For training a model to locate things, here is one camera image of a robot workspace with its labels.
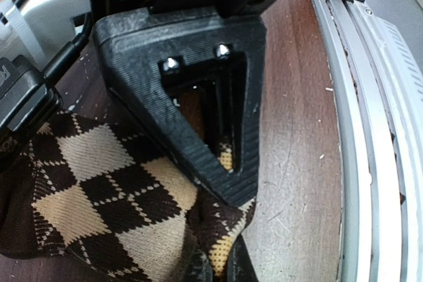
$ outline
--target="white cable tie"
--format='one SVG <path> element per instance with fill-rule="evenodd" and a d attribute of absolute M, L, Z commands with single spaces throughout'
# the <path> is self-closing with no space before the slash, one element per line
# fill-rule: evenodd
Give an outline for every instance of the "white cable tie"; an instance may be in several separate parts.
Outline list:
<path fill-rule="evenodd" d="M 15 6 L 13 1 L 0 1 L 0 13 L 3 13 L 3 16 L 6 17 L 8 23 L 10 23 L 13 30 L 15 30 L 19 38 L 22 40 L 22 43 L 28 49 L 32 59 L 37 64 L 37 66 L 42 65 L 46 58 L 44 51 L 42 50 L 40 43 L 29 27 L 29 24 L 22 16 L 19 9 Z"/>

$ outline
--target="metal screw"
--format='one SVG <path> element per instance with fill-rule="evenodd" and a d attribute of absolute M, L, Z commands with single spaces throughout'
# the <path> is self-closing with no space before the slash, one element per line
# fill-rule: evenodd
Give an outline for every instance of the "metal screw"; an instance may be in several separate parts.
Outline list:
<path fill-rule="evenodd" d="M 173 69 L 177 69 L 179 67 L 179 62 L 173 58 L 168 58 L 165 62 L 163 62 L 163 71 L 167 72 Z"/>
<path fill-rule="evenodd" d="M 225 44 L 219 45 L 216 49 L 216 56 L 219 59 L 227 58 L 230 53 L 229 48 Z"/>

